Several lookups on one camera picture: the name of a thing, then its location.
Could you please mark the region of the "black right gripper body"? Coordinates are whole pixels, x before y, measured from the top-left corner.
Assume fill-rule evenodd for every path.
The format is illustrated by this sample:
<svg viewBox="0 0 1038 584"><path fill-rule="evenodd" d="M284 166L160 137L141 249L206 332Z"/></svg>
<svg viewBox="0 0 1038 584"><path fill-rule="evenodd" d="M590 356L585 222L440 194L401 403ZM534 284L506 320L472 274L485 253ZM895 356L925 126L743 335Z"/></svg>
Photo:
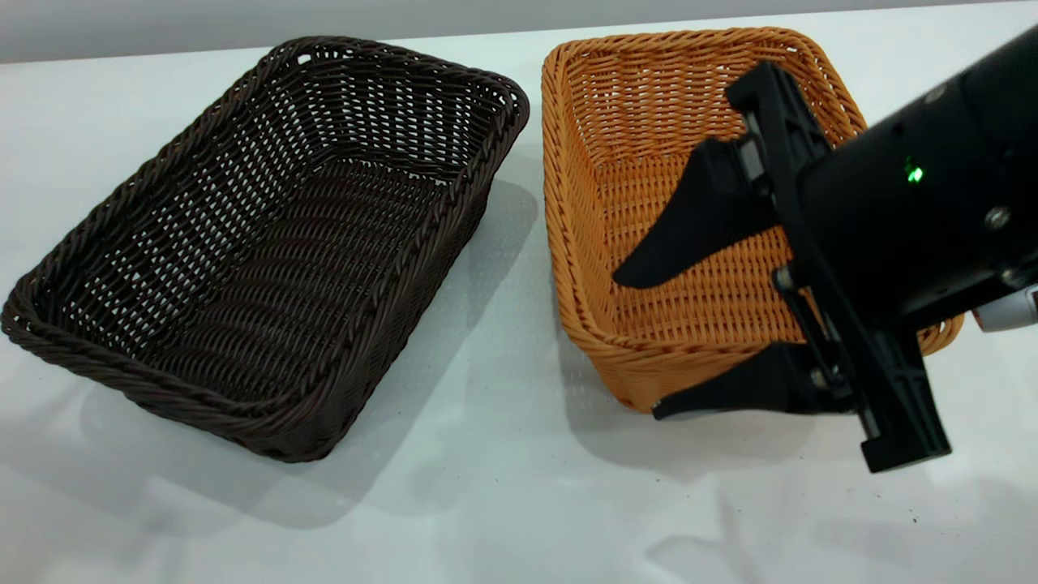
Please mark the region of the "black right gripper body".
<svg viewBox="0 0 1038 584"><path fill-rule="evenodd" d="M869 470L948 455L916 333L1036 282L1036 63L975 62L838 147L772 63L726 94L755 131L791 276L837 335Z"/></svg>

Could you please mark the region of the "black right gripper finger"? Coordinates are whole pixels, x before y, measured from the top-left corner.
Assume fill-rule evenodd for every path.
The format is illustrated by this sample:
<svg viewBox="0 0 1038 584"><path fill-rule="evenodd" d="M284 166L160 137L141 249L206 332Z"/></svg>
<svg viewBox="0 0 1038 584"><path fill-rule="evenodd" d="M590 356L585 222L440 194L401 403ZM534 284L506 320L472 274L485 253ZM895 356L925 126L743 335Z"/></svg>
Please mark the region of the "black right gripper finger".
<svg viewBox="0 0 1038 584"><path fill-rule="evenodd" d="M753 138L708 138L691 152L659 218L613 273L622 287L659 287L708 256L778 224Z"/></svg>
<svg viewBox="0 0 1038 584"><path fill-rule="evenodd" d="M742 410L852 414L854 398L814 347L776 341L722 374L664 396L653 405L653 417Z"/></svg>

